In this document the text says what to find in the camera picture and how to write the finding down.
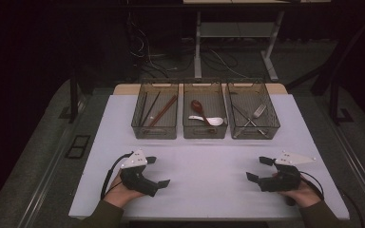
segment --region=white table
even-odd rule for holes
[[[317,159],[298,165],[298,169],[320,181],[325,199],[337,217],[349,219],[349,212],[291,95],[271,95],[281,124],[272,141],[233,140],[229,129],[223,140],[186,140],[181,111],[177,140],[136,140],[130,126],[136,99],[137,95],[110,96],[69,211],[71,217],[89,216],[99,201],[107,170],[123,154],[142,148],[147,156],[157,157],[144,175],[152,181],[170,179],[171,182],[154,198],[143,197],[128,204],[124,219],[299,219],[296,206],[287,206],[277,193],[261,192],[245,175],[251,172],[262,178],[270,177],[276,168],[260,164],[259,156],[276,158],[283,150]],[[182,104],[180,97],[179,110]]]

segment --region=table leg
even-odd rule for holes
[[[195,78],[202,77],[201,69],[201,12],[197,13],[197,35],[195,44],[195,56],[194,56],[194,68],[195,68]]]
[[[280,24],[282,22],[283,15],[284,15],[284,11],[280,11],[278,14],[278,17],[277,17],[277,21],[274,24],[274,28],[272,29],[271,36],[269,38],[268,48],[266,50],[263,50],[260,52],[263,63],[265,64],[266,70],[268,71],[268,74],[269,74],[269,78],[271,79],[272,82],[277,82],[279,79],[277,76],[277,73],[275,72],[274,65],[271,62],[270,56],[271,56],[272,49],[274,48],[274,44],[278,37]]]

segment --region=sleeve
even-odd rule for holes
[[[306,228],[352,228],[349,221],[338,219],[325,201],[306,208],[300,208]]]
[[[118,228],[123,213],[123,209],[101,200],[93,214],[83,219],[74,228]]]

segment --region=hand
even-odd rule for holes
[[[120,178],[121,170],[118,171],[117,177],[112,181],[110,188],[104,197],[104,201],[113,204],[114,206],[123,208],[127,203],[135,198],[144,196],[143,193],[135,190],[129,190],[123,185]]]
[[[297,190],[279,193],[295,200],[299,207],[309,207],[321,201],[316,192],[304,181],[300,183]]]

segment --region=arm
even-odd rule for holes
[[[296,201],[306,228],[352,227],[350,222],[339,220],[325,201],[303,181],[297,190],[280,193]]]
[[[74,228],[118,228],[124,213],[123,207],[131,200],[144,195],[127,189],[121,182],[120,171],[112,181],[109,189],[103,200],[99,201],[91,216],[82,220]]]

